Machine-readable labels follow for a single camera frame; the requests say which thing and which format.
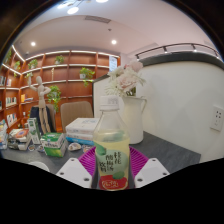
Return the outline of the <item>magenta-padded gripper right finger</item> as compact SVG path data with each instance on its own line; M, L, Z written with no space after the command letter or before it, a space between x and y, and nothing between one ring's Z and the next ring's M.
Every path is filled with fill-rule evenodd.
M149 159L133 147L130 148L130 167L136 188L143 187L169 175L168 170L157 158Z

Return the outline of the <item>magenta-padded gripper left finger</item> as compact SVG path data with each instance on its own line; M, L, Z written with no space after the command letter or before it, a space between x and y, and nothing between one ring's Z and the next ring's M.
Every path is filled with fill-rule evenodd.
M70 158L56 175L83 188L96 188L98 174L95 148L91 148L79 158Z

